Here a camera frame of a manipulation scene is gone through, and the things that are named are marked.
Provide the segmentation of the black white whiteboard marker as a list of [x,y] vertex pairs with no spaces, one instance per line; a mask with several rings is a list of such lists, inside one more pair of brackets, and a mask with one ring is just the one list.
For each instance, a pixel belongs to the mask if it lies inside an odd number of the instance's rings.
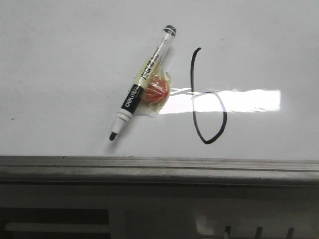
[[156,46],[137,73],[124,102],[117,111],[116,120],[111,130],[109,140],[113,141],[133,117],[142,100],[142,94],[151,84],[151,77],[153,77],[156,70],[160,68],[175,36],[176,28],[172,25],[165,26],[161,31]]

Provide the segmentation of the white whiteboard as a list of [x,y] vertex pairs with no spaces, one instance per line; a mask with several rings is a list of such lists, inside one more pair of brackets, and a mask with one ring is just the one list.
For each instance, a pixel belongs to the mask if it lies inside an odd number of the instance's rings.
[[[168,102],[111,141],[167,25]],[[318,185],[318,1],[1,1],[0,179]]]

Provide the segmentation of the white cabinet with vent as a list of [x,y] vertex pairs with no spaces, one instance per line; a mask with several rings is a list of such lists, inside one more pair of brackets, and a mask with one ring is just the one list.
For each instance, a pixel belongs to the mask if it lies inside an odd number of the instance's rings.
[[316,239],[318,187],[0,187],[3,239]]

